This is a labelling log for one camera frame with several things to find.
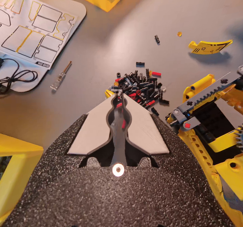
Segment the yellow toy robot model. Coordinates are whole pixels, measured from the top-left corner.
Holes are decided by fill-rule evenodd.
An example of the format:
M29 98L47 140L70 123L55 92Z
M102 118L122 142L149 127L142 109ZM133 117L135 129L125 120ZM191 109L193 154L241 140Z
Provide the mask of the yellow toy robot model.
M242 226L243 128L234 128L216 101L242 115L240 66L219 80L209 74L183 93L183 103L166 116L202 167L217 201L235 226Z

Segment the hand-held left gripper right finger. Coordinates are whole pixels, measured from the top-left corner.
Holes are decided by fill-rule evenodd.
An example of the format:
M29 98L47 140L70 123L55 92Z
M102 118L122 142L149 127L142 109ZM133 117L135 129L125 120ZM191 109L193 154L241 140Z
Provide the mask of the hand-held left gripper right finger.
M125 128L127 142L146 155L169 154L169 149L159 132L151 113L123 94L124 118L128 125Z

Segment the clear-handled small screwdriver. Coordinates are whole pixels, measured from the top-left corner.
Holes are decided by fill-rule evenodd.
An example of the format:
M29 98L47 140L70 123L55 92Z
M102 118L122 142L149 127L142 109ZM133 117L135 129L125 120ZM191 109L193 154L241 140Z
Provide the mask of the clear-handled small screwdriver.
M50 88L52 89L53 92L56 92L58 90L58 88L62 84L64 78L66 77L66 74L67 74L69 68L71 67L71 65L72 65L72 61L69 62L69 64L66 66L66 68L58 75L58 77L56 78L54 83L52 83Z

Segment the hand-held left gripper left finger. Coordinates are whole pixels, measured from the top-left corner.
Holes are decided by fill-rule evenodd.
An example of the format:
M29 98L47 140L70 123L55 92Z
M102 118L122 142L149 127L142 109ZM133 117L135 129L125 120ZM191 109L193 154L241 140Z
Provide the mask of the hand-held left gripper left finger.
M115 119L116 97L113 94L87 113L70 145L68 155L90 155L110 142L113 136L111 125Z

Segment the sticker sheet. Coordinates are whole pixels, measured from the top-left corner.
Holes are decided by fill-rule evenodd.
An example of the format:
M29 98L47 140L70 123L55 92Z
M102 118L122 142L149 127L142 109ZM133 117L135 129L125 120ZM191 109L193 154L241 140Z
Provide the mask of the sticker sheet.
M0 0L1 53L50 68L76 20L39 0Z

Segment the white book stand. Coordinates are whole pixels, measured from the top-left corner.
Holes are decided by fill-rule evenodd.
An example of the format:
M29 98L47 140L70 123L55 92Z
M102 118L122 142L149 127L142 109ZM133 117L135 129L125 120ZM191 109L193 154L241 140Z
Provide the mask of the white book stand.
M65 45L68 43L69 39L87 14L85 6L72 0L39 1L77 16L77 20L71 28L67 40L62 48L64 49ZM43 76L51 69L51 67L42 67L37 64L21 60L15 56L1 53L1 95L7 94L9 90L13 90L15 92L27 92L32 90L39 84Z

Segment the pile of small connector pins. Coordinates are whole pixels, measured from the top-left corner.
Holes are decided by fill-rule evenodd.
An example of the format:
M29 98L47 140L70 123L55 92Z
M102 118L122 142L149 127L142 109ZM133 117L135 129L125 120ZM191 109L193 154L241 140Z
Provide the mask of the pile of small connector pins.
M117 73L115 82L105 90L105 98L117 94L117 90L122 89L123 94L145 109L151 110L156 103L169 105L170 102L163 99L164 92L160 90L163 86L162 83L158 83L160 77L152 76L152 72L152 70L146 69L145 76L142 73L139 74L138 70L130 74L124 74L124 76Z

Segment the yellow curved panel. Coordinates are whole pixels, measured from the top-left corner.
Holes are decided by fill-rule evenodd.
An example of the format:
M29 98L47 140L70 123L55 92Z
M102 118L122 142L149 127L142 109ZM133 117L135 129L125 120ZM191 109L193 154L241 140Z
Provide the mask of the yellow curved panel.
M194 41L190 42L189 48L192 49L191 53L199 55L210 55L219 53L222 49L228 47L233 43L233 40L224 42L206 42L200 41L196 44Z

